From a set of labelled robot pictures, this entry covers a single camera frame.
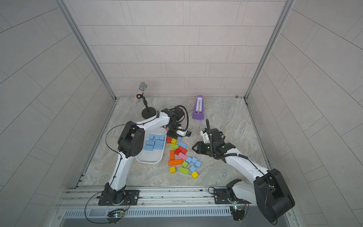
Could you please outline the white plastic tray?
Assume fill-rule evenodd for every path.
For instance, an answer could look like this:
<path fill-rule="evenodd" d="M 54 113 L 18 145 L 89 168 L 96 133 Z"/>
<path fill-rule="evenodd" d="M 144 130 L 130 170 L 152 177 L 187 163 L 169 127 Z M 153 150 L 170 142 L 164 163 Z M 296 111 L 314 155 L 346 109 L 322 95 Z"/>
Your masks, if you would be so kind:
<path fill-rule="evenodd" d="M 162 160 L 167 130 L 163 127 L 145 133 L 143 149 L 136 160 L 143 164 L 156 165 Z"/>

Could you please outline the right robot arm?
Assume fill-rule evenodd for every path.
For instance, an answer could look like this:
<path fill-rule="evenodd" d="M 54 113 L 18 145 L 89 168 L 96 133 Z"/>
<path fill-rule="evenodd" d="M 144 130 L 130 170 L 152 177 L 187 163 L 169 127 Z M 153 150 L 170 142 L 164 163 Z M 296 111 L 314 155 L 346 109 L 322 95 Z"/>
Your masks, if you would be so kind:
<path fill-rule="evenodd" d="M 235 145 L 226 143 L 224 134 L 216 128 L 205 128 L 200 134 L 203 140 L 192 147 L 193 151 L 222 160 L 251 182 L 251 185 L 247 185 L 235 179 L 227 184 L 226 195 L 230 202 L 244 200 L 257 205 L 262 215 L 273 225 L 295 206 L 295 200 L 280 171 L 275 168 L 269 170 L 250 160 Z"/>

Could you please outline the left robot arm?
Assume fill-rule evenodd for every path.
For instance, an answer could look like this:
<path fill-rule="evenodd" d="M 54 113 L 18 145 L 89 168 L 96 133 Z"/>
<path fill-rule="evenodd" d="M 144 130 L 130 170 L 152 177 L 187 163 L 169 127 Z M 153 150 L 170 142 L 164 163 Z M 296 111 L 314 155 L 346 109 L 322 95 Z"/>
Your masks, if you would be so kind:
<path fill-rule="evenodd" d="M 145 136 L 156 129 L 167 128 L 167 136 L 173 139 L 190 137 L 188 131 L 189 116 L 187 109 L 177 105 L 172 109 L 165 108 L 156 111 L 150 117 L 141 122 L 129 121 L 123 124 L 124 129 L 118 139 L 119 158 L 111 179 L 105 185 L 105 193 L 120 195 L 126 187 L 126 178 L 132 161 L 143 150 Z"/>

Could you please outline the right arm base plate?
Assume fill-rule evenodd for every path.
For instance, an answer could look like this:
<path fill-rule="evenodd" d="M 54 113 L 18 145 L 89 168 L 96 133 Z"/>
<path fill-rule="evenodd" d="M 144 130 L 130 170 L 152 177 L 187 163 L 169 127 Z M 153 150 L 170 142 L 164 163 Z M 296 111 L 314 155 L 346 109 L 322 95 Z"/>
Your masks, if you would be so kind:
<path fill-rule="evenodd" d="M 248 201 L 238 199 L 236 195 L 227 188 L 209 188 L 209 193 L 213 195 L 215 204 L 250 204 Z"/>

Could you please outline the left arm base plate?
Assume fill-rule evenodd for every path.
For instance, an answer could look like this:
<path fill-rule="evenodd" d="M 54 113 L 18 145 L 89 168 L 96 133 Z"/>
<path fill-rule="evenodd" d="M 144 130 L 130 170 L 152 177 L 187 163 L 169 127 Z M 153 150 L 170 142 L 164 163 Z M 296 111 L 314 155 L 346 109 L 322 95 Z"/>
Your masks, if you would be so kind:
<path fill-rule="evenodd" d="M 140 190 L 119 190 L 113 189 L 103 190 L 100 196 L 96 198 L 99 200 L 99 206 L 126 206 L 137 205 L 140 195 Z"/>

